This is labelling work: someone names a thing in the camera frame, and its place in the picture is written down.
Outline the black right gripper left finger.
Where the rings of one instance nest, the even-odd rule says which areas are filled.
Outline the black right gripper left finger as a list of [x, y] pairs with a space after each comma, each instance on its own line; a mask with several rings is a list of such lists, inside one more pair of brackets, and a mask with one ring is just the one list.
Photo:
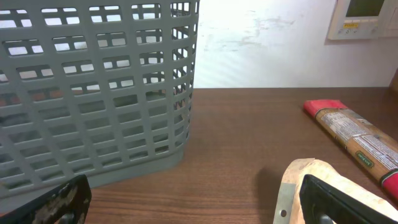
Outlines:
[[1, 216], [3, 224], [84, 224], [92, 194], [88, 178], [78, 175]]

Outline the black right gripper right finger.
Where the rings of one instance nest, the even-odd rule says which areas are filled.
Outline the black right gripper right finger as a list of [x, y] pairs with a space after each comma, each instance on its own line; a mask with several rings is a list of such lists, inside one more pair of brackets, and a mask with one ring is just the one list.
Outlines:
[[311, 174], [304, 175], [299, 197], [306, 224], [397, 224], [391, 216], [372, 209]]

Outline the beige paper bag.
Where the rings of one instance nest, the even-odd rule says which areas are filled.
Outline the beige paper bag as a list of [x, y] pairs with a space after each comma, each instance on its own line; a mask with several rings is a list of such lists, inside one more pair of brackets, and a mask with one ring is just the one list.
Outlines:
[[303, 223], [299, 190], [304, 175], [311, 174], [371, 209], [397, 220], [397, 210], [383, 198], [340, 175], [329, 163], [315, 158], [296, 159], [286, 168], [280, 183], [274, 223]]

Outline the red spaghetti packet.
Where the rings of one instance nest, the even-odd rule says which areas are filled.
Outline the red spaghetti packet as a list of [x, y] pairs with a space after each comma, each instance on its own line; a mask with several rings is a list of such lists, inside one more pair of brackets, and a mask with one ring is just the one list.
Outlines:
[[397, 199], [397, 141], [340, 100], [307, 100], [304, 110]]

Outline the grey plastic basket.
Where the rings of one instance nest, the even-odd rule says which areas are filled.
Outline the grey plastic basket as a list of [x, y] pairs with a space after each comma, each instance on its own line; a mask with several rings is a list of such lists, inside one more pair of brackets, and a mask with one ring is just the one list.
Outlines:
[[199, 1], [1, 1], [1, 199], [178, 164]]

